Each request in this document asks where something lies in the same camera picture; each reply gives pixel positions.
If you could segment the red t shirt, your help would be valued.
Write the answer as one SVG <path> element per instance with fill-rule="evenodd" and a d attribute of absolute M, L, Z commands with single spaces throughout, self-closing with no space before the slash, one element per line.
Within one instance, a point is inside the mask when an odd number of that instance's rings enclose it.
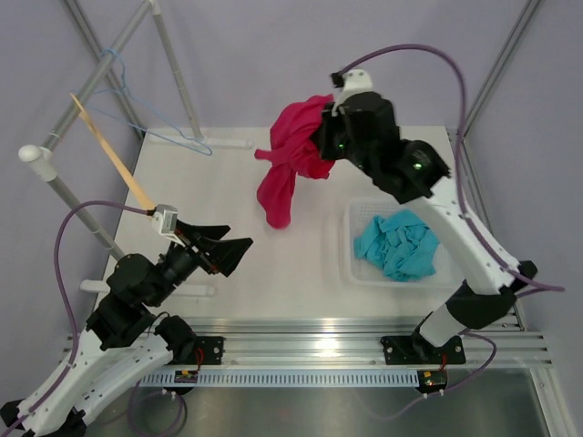
<path fill-rule="evenodd" d="M 334 165 L 320 158 L 311 136 L 322 123 L 324 107 L 332 95 L 312 96 L 291 103 L 270 128 L 269 150 L 257 149 L 254 157 L 271 163 L 256 191 L 256 199 L 272 228 L 285 229 L 292 220 L 292 197 L 297 177 L 327 179 Z"/>

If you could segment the teal t shirt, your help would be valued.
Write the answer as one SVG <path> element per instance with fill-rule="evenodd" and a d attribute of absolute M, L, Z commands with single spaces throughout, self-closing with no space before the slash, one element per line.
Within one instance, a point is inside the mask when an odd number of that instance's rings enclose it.
<path fill-rule="evenodd" d="M 440 244 L 434 232 L 411 210 L 390 217 L 374 216 L 353 239 L 353 254 L 397 282 L 433 276 L 435 253 Z"/>

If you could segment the beige plastic hanger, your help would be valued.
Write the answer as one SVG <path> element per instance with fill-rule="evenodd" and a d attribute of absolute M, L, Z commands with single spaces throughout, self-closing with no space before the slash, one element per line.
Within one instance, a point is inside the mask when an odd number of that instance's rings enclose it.
<path fill-rule="evenodd" d="M 118 156 L 114 148 L 109 144 L 104 134 L 99 130 L 93 118 L 88 114 L 86 109 L 78 100 L 74 93 L 69 94 L 73 103 L 79 110 L 79 117 L 85 123 L 89 132 L 93 135 L 97 143 L 101 146 L 102 150 L 105 152 L 111 163 L 114 165 L 118 174 L 122 177 L 129 192 L 134 196 L 138 202 L 141 209 L 145 210 L 147 215 L 152 216 L 156 208 L 156 204 L 145 192 L 145 190 L 139 185 L 138 181 L 131 174 L 129 169 L 126 167 L 124 162 Z"/>

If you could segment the blue wire hanger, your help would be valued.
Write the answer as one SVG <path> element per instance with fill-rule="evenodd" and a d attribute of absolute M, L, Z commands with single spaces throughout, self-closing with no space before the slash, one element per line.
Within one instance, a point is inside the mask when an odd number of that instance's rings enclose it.
<path fill-rule="evenodd" d="M 140 133 L 151 134 L 153 137 L 157 139 L 161 139 L 165 142 L 168 142 L 174 146 L 179 146 L 186 148 L 192 152 L 197 154 L 203 155 L 205 157 L 211 157 L 213 155 L 213 150 L 209 146 L 208 141 L 206 139 L 196 139 L 194 136 L 186 135 L 184 131 L 178 127 L 175 123 L 173 123 L 168 117 L 166 117 L 163 113 L 158 111 L 150 102 L 144 100 L 142 98 L 136 97 L 132 91 L 130 86 L 128 85 L 127 80 L 127 68 L 124 62 L 123 57 L 119 54 L 118 51 L 111 47 L 107 47 L 102 49 L 99 56 L 104 57 L 105 55 L 112 55 L 114 58 L 114 62 L 119 62 L 121 65 L 121 84 L 119 86 L 109 86 L 103 89 L 99 89 L 92 93 L 93 96 L 100 95 L 100 94 L 111 94 L 117 97 L 127 97 L 131 102 L 137 103 L 140 106 L 144 107 L 147 111 L 152 113 L 158 120 L 162 121 L 167 127 L 173 130 L 180 140 L 171 139 L 170 136 L 164 136 L 158 133 L 155 133 L 153 129 L 139 127 L 137 124 L 129 121 L 122 121 L 120 118 L 115 117 L 97 107 L 90 106 L 89 108 L 97 111 L 99 114 L 112 118 L 120 123 L 126 124 L 130 127 L 136 127 Z"/>

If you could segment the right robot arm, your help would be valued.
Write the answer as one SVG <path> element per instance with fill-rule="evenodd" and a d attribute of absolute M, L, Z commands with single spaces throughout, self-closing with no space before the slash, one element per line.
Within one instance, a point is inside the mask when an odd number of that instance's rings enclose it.
<path fill-rule="evenodd" d="M 379 94 L 368 91 L 339 105 L 325 104 L 312 140 L 321 158 L 350 161 L 412 210 L 463 274 L 457 291 L 411 334 L 406 350 L 419 361 L 435 360 L 453 337 L 501 319 L 537 275 L 532 261 L 509 255 L 488 231 L 480 237 L 473 233 L 478 220 L 461 207 L 450 167 L 427 142 L 401 136 L 392 103 Z"/>

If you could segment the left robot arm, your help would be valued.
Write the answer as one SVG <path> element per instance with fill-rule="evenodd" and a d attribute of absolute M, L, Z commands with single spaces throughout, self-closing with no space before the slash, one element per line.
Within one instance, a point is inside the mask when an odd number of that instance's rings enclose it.
<path fill-rule="evenodd" d="M 156 263 L 139 254 L 118 261 L 77 349 L 28 398 L 2 407 L 6 425 L 26 436 L 82 436 L 132 385 L 165 364 L 193 357 L 198 339 L 190 325 L 179 316 L 158 320 L 152 309 L 196 269 L 228 277 L 253 241 L 225 239 L 227 225 L 193 226 L 159 213 L 152 225 L 169 239 L 167 252 Z"/>

